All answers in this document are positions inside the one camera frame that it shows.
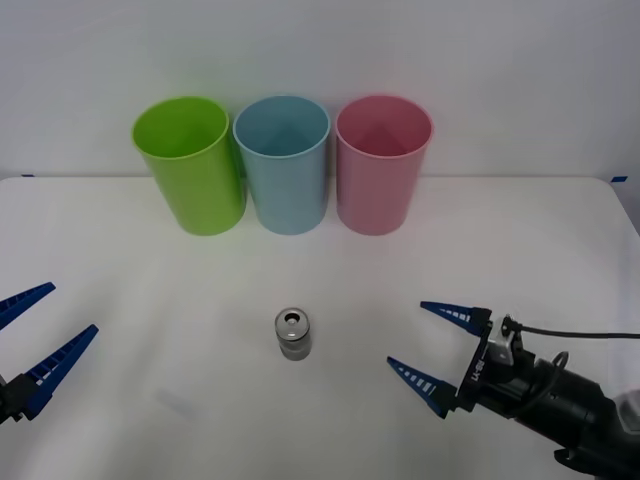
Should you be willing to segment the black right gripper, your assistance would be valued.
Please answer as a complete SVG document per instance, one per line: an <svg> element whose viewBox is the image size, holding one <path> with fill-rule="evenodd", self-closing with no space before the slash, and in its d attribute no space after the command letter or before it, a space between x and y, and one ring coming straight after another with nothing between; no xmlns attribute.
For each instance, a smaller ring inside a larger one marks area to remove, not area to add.
<svg viewBox="0 0 640 480"><path fill-rule="evenodd" d="M387 364L441 419L457 407L472 412L482 405L501 416L513 416L531 393L536 355L524 348L522 336L502 332L492 311L432 301L420 307L479 337L462 383L453 385L388 357Z"/></svg>

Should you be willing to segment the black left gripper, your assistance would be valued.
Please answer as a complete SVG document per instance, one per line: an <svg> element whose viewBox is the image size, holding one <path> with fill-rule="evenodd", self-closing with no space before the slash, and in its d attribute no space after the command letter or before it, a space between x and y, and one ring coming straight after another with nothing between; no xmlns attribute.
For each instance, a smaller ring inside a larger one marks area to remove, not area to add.
<svg viewBox="0 0 640 480"><path fill-rule="evenodd" d="M56 289L47 282L0 301L0 329ZM54 391L87 349L99 329L91 324L44 360L11 381L1 378L1 419L33 420L51 400Z"/></svg>

